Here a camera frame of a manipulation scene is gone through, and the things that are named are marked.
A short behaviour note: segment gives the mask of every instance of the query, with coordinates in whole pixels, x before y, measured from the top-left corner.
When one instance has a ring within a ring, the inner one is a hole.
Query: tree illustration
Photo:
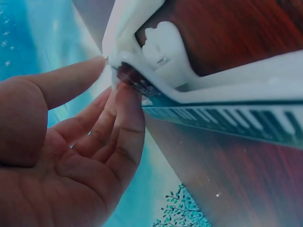
[[[165,198],[168,205],[161,208],[163,216],[153,227],[211,227],[183,184],[178,192],[170,192]]]

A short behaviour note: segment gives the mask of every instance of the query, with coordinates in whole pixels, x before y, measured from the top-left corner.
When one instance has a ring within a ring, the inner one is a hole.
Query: hand
[[[47,129],[47,111],[88,89],[104,65],[98,57],[0,83],[0,226],[101,226],[116,208],[141,159],[139,95],[107,89]]]

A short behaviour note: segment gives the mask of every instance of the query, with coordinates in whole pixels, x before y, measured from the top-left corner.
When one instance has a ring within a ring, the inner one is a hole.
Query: white star
[[[7,44],[8,44],[8,42],[5,40],[5,41],[3,41],[3,42],[1,43],[1,46],[4,47],[4,46],[6,46]]]
[[[4,63],[6,67],[8,67],[10,65],[10,61],[7,61]]]

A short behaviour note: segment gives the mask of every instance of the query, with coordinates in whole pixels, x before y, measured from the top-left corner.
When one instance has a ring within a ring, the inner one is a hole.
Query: wood grain pattern
[[[303,151],[146,119],[214,227],[303,226]]]
[[[164,20],[181,31],[200,76],[303,47],[302,0],[168,0],[139,43]],[[303,227],[303,151],[146,121],[214,227]]]
[[[303,49],[302,0],[167,0],[136,33],[161,21],[181,32],[189,60],[206,76]]]

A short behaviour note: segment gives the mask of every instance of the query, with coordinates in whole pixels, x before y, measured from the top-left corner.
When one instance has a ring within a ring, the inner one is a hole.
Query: white plastic part
[[[165,0],[116,0],[102,41],[105,57],[130,51],[143,56],[134,34]]]
[[[158,76],[146,62],[138,59],[135,54],[121,52],[118,59],[119,62],[133,66],[166,96],[181,104],[303,99],[302,78],[277,79],[275,83],[272,81],[249,82],[179,92],[169,86],[162,77]]]
[[[198,77],[172,23],[161,22],[156,29],[147,29],[146,44],[140,48],[135,32],[163,3],[116,0],[103,41],[109,64],[118,67],[121,61],[129,63],[180,103],[303,99],[303,51]],[[189,92],[174,89],[183,84],[188,85]]]
[[[194,83],[198,76],[192,70],[184,43],[177,27],[168,21],[158,24],[157,28],[145,30],[146,43],[143,54],[149,65],[172,88]]]

